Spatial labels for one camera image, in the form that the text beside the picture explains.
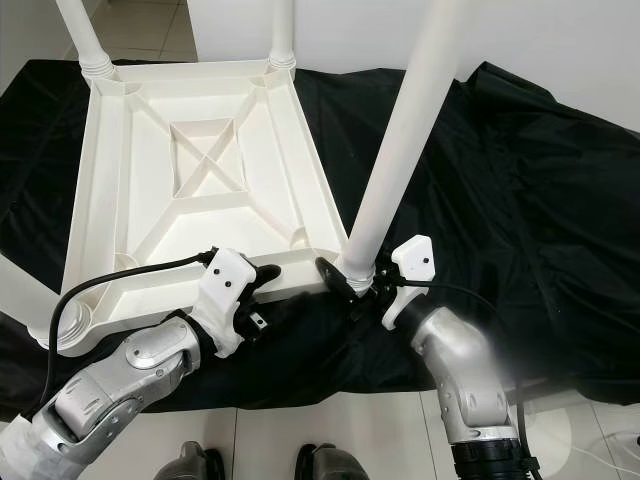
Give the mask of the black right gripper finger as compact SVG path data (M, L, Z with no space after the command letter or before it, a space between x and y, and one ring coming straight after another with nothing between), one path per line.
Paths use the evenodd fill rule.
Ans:
M338 294L343 300L358 300L358 298L361 297L361 294L357 293L355 288L349 284L347 276L328 259L325 259L325 257L317 257L317 259L315 259L315 266L317 274L320 275L328 291Z

